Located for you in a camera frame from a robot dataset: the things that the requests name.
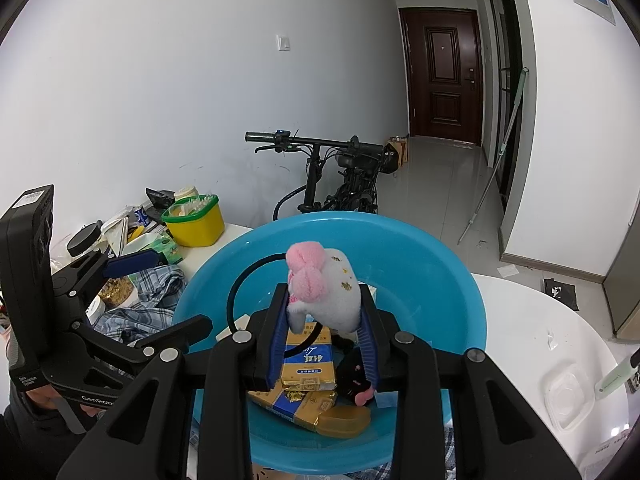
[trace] brown door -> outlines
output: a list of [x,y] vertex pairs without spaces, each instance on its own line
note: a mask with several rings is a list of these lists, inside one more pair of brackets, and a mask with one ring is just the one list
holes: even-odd
[[412,135],[480,144],[482,73],[474,10],[400,9]]

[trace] blue plastic basin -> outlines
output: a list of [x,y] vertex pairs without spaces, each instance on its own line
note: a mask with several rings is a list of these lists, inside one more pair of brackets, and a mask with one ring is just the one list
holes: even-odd
[[[403,222],[338,211],[304,214],[263,225],[212,256],[191,280],[175,311],[174,322],[196,314],[206,314],[213,322],[211,336],[191,350],[215,344],[215,335],[226,326],[229,289],[245,268],[305,240],[344,251],[356,277],[378,288],[377,306],[392,312],[402,330],[449,352],[484,349],[484,304],[476,282],[453,252]],[[268,308],[276,283],[285,282],[286,277],[285,262],[256,270],[238,292],[236,318]],[[201,406],[202,396],[198,395],[194,410],[198,420]],[[446,390],[442,391],[442,409],[444,421],[450,420]],[[338,440],[299,428],[249,402],[252,459],[297,474],[339,474],[377,466],[391,460],[396,410],[373,407],[371,418],[371,425],[360,436]]]

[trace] tiled floor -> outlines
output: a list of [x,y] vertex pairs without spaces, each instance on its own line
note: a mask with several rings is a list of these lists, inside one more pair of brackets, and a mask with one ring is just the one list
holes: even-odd
[[[395,176],[378,178],[380,214],[415,225],[438,238],[471,272],[500,278],[497,269],[507,264],[500,261],[497,231],[503,211],[495,182],[472,229],[458,245],[491,171],[480,148],[412,137],[409,164]],[[536,290],[543,290],[544,278],[575,285],[580,315],[601,337],[612,337],[601,285],[528,267],[516,268],[519,273],[506,279]]]

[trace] green rim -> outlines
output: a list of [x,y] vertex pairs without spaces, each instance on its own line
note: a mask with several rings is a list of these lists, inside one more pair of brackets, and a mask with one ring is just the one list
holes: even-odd
[[[187,215],[187,216],[170,216],[169,215],[169,209],[171,209],[173,206],[177,204],[186,204],[187,202],[191,202],[191,200],[195,200],[197,198],[206,198],[207,196],[213,196],[213,198],[211,199],[211,202],[209,202],[205,208],[201,209],[197,213],[191,213],[190,215]],[[181,198],[174,204],[171,204],[169,206],[169,209],[167,209],[164,213],[162,213],[162,221],[165,224],[179,224],[182,222],[193,222],[194,220],[200,220],[204,215],[206,215],[209,211],[211,211],[211,209],[217,203],[218,203],[217,195],[198,195],[198,196],[188,196],[187,198]]]

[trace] handlebar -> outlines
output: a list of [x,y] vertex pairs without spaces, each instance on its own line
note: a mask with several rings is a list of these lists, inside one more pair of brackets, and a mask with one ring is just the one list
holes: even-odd
[[246,142],[270,142],[276,145],[287,146],[327,146],[328,148],[338,148],[339,150],[349,150],[370,155],[381,155],[385,151],[385,147],[380,144],[369,144],[368,142],[360,142],[357,136],[351,137],[348,142],[340,140],[325,139],[308,139],[306,137],[291,137],[291,132],[279,130],[275,134],[263,134],[258,132],[247,132],[244,135]]

